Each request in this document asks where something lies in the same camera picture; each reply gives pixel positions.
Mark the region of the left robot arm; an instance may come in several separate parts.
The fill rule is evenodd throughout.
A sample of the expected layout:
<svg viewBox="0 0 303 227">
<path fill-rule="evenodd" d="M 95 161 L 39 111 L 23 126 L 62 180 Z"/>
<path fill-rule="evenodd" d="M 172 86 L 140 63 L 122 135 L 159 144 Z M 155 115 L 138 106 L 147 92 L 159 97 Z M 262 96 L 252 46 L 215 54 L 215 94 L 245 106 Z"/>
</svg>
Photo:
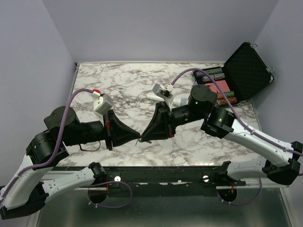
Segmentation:
<svg viewBox="0 0 303 227">
<path fill-rule="evenodd" d="M 37 134 L 26 149 L 22 164 L 13 179 L 0 188 L 0 215 L 3 220 L 29 216 L 57 195 L 84 187 L 99 187 L 108 176 L 99 162 L 66 178 L 42 181 L 42 177 L 68 157 L 67 146 L 105 141 L 106 148 L 138 139 L 140 133 L 122 123 L 113 110 L 105 121 L 82 123 L 71 107 L 56 108 L 44 119 L 47 129 Z"/>
</svg>

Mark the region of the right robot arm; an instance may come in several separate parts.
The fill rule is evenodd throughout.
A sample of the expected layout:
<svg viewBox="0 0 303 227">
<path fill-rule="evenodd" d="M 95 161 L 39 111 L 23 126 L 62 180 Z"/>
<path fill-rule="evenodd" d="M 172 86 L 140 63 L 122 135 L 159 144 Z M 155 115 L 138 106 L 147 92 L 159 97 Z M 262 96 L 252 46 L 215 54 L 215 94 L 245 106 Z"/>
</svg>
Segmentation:
<svg viewBox="0 0 303 227">
<path fill-rule="evenodd" d="M 244 123 L 235 113 L 216 107 L 217 95 L 205 85 L 191 88 L 188 104 L 171 108 L 173 95 L 156 84 L 154 94 L 164 100 L 155 106 L 155 112 L 139 141 L 167 140 L 174 137 L 176 128 L 203 119 L 201 126 L 206 134 L 240 144 L 261 158 L 244 162 L 225 162 L 218 173 L 218 181 L 229 185 L 244 178 L 268 178 L 281 184 L 291 185 L 299 176 L 303 153 L 300 142 L 283 142 Z"/>
</svg>

